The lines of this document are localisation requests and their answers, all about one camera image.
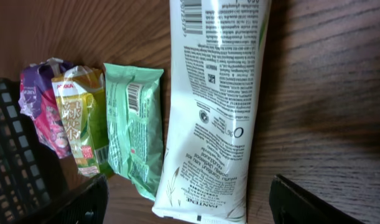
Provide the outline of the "white conditioner tube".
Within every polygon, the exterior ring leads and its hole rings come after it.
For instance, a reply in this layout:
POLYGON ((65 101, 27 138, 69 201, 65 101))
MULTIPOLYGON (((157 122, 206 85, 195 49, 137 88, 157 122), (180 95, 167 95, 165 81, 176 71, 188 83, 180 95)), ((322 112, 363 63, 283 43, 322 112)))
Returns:
POLYGON ((171 0, 167 142, 152 211, 245 223, 271 0, 171 0))

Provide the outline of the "green tea drink carton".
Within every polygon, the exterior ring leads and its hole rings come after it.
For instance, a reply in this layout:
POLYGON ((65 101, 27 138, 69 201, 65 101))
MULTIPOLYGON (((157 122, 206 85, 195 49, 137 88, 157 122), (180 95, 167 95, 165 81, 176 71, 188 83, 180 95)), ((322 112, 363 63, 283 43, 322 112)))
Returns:
POLYGON ((53 78, 52 87, 78 173, 112 175, 103 71, 76 66, 53 78))

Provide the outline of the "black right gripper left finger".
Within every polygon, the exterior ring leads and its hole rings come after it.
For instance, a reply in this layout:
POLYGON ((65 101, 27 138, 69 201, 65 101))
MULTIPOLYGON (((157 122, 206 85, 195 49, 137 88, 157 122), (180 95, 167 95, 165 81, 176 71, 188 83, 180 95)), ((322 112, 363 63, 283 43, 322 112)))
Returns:
POLYGON ((108 178, 97 174, 73 190, 55 198, 41 197, 45 204, 14 223, 103 223, 109 199, 108 178))

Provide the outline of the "red purple snack bag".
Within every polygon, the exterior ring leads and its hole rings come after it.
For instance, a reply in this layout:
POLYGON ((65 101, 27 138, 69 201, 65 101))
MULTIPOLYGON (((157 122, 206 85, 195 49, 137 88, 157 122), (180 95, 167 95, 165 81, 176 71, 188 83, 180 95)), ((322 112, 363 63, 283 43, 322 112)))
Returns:
POLYGON ((31 118, 39 142, 53 150, 60 159, 72 152, 58 111, 52 79, 61 77, 73 67, 71 62, 50 58, 46 62, 29 65, 20 74, 21 114, 31 118))

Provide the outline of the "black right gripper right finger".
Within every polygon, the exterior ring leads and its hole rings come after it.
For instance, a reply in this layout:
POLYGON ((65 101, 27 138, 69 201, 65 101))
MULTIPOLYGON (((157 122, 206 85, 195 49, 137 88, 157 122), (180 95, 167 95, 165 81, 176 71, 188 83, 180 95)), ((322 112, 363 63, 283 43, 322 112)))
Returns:
POLYGON ((275 224, 363 224, 280 174, 272 180, 269 205, 275 224))

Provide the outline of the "teal snack packet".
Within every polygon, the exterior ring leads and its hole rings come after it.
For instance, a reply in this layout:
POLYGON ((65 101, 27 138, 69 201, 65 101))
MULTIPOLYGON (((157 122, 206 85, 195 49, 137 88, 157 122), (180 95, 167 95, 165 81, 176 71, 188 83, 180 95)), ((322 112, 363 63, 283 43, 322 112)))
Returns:
POLYGON ((108 163, 139 194, 155 200, 164 141, 160 78, 164 71, 105 63, 108 163))

